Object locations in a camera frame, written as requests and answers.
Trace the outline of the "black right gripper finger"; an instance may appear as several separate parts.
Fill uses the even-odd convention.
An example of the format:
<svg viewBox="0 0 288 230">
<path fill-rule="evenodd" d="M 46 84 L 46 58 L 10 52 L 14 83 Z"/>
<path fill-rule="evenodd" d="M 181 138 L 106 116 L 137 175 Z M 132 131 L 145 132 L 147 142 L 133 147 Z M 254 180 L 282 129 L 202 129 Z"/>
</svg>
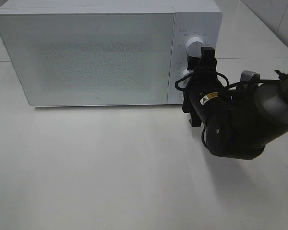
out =
<svg viewBox="0 0 288 230">
<path fill-rule="evenodd" d="M 192 127 L 200 127 L 202 124 L 202 121 L 196 112 L 190 112 L 189 122 Z"/>
<path fill-rule="evenodd" d="M 217 60 L 215 58 L 215 49 L 212 47 L 201 47 L 200 57 L 187 57 L 188 71 L 216 71 Z"/>
</svg>

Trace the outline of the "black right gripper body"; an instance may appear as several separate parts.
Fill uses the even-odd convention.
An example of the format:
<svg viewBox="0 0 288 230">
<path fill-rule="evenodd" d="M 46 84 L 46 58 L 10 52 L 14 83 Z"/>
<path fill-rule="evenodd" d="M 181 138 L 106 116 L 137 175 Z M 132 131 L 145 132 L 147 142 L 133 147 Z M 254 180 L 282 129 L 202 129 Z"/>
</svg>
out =
<svg viewBox="0 0 288 230">
<path fill-rule="evenodd" d="M 225 113 L 225 86 L 212 71 L 197 71 L 190 74 L 183 89 L 184 113 L 196 112 L 198 115 L 223 115 Z"/>
</svg>

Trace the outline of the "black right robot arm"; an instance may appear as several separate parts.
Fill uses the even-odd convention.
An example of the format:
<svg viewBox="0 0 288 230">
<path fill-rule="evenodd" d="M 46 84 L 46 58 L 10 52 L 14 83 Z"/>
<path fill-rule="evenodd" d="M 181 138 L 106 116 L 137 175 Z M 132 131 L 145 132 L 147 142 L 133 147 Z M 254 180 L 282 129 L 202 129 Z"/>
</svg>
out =
<svg viewBox="0 0 288 230">
<path fill-rule="evenodd" d="M 288 73 L 266 80 L 244 71 L 239 82 L 223 85 L 212 47 L 187 62 L 182 109 L 191 126 L 203 127 L 202 143 L 212 155 L 252 160 L 288 132 Z"/>
</svg>

